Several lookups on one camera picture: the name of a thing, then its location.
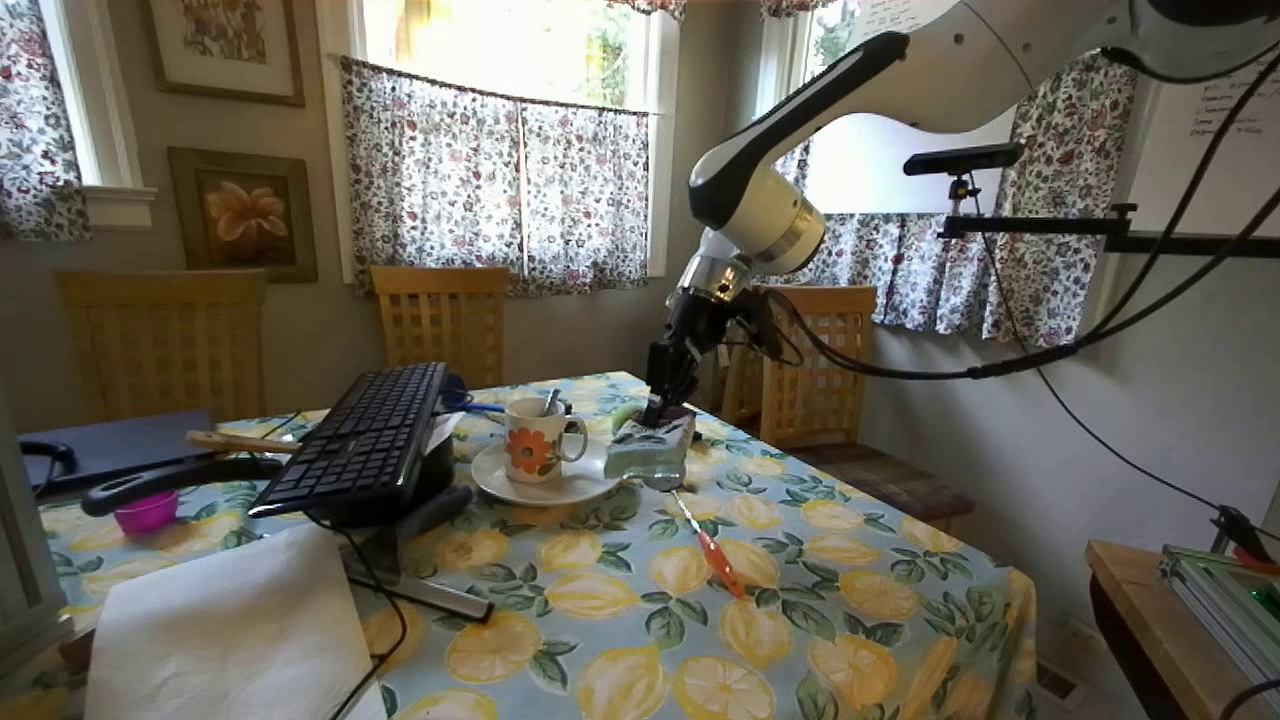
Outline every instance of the white napkin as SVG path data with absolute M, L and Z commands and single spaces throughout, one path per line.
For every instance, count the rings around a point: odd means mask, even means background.
M 331 717 L 367 667 L 337 537 L 299 527 L 108 593 L 84 717 Z M 346 717 L 385 717 L 376 685 Z

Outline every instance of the curtain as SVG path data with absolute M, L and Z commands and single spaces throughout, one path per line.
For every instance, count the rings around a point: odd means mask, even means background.
M 1014 107 L 994 218 L 1105 218 L 1114 200 L 1132 74 L 1089 58 Z M 781 163 L 802 188 L 807 146 Z M 797 286 L 871 286 L 876 324 L 935 338 L 1067 343 L 1098 236 L 941 236 L 944 218 L 836 211 Z
M 609 0 L 609 3 L 629 3 L 633 14 L 645 14 L 645 16 L 668 14 L 678 19 L 689 0 Z M 800 14 L 817 14 L 825 3 L 833 3 L 833 0 L 761 0 L 761 10 L 768 16 L 800 16 Z
M 342 62 L 357 270 L 512 270 L 532 289 L 645 282 L 647 116 L 540 105 Z
M 0 239 L 89 239 L 64 88 L 37 0 L 0 0 Z

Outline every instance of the purple object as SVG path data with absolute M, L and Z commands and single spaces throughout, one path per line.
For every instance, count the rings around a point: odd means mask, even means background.
M 153 537 L 175 519 L 175 493 L 153 493 L 122 509 L 115 509 L 115 523 L 122 537 Z

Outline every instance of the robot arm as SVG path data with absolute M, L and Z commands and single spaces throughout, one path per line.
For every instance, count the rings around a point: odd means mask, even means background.
M 1031 98 L 1083 51 L 1156 79 L 1226 75 L 1280 43 L 1280 0 L 956 0 L 926 27 L 883 31 L 844 51 L 773 112 L 708 147 L 689 181 L 698 248 L 668 297 L 647 351 L 657 404 L 671 418 L 696 389 L 696 361 L 727 324 L 751 324 L 751 282 L 783 278 L 825 239 L 820 211 L 773 167 L 836 116 L 876 112 L 925 132 L 962 132 Z

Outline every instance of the white plate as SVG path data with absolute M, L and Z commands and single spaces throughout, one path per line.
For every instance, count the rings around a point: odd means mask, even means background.
M 512 503 L 585 503 L 620 486 L 620 476 L 602 476 L 602 451 L 586 451 L 585 461 L 558 465 L 545 486 L 514 486 L 506 476 L 506 451 L 487 448 L 472 457 L 472 482 L 500 499 Z

